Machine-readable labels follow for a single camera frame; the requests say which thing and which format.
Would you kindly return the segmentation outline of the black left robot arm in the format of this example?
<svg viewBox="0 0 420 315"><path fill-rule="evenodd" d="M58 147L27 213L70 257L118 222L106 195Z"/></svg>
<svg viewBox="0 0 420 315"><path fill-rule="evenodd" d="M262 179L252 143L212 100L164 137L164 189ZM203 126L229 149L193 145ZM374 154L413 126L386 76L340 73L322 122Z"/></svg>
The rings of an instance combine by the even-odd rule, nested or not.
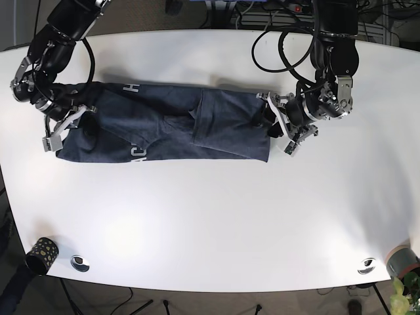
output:
<svg viewBox="0 0 420 315"><path fill-rule="evenodd" d="M296 80L294 93L281 96L259 93L258 98L274 115L272 138L287 136L284 152L293 155L303 140L318 135L317 121L341 119L352 111L353 77L359 66L355 39L358 34L356 1L312 1L312 22L297 19L278 26L278 53L284 67ZM292 32L311 35L310 46L296 63L284 51L286 36Z"/></svg>

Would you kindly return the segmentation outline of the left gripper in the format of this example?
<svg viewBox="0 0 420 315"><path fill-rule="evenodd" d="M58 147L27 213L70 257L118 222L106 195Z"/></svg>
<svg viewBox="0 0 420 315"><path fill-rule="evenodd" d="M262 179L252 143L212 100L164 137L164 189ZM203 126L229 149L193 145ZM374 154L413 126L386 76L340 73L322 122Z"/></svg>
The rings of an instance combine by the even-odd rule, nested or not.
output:
<svg viewBox="0 0 420 315"><path fill-rule="evenodd" d="M321 81L317 87L307 90L298 82L295 94L257 94L264 106L252 117L251 124L254 127L271 124L270 157L293 157L302 141L318 136L316 122L350 114L352 86L351 76L339 76L335 81Z"/></svg>

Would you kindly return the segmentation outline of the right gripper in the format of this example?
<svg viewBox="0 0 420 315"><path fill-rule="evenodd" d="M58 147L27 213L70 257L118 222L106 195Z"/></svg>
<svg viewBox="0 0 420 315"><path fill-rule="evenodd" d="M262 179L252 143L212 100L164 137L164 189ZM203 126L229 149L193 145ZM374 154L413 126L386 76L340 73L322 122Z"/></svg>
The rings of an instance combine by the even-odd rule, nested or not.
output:
<svg viewBox="0 0 420 315"><path fill-rule="evenodd" d="M88 81L82 89L75 90L68 94L65 86L54 83L42 89L35 84L37 75L36 69L30 71L28 67L32 65L29 57L25 57L10 83L10 88L14 98L19 102L30 102L37 110L43 113L45 118L46 136L42 138L45 152L56 152L63 149L63 143L60 135L53 135L49 127L49 121L52 119L58 122L56 128L59 128L68 122L70 125L77 120L76 114L85 112L97 112L95 106L87 106L81 102L86 96L87 89L93 82L95 74L95 58L90 55L91 67L89 70ZM78 127L82 129L87 137L95 137L98 134L98 123L92 114L83 114Z"/></svg>

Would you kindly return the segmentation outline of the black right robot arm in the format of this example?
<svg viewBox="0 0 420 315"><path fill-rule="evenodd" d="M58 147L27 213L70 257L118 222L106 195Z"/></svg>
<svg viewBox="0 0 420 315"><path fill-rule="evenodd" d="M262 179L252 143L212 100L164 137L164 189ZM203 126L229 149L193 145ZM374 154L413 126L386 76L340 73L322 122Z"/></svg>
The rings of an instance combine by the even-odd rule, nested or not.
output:
<svg viewBox="0 0 420 315"><path fill-rule="evenodd" d="M109 1L60 1L48 16L47 24L34 31L27 56L10 83L17 101L30 102L44 115L42 141L47 152L61 150L61 133L75 128L84 113L96 111L94 106L84 103L96 66L86 35L109 5ZM89 55L89 76L79 90L70 91L57 83L56 77L69 64L78 42Z"/></svg>

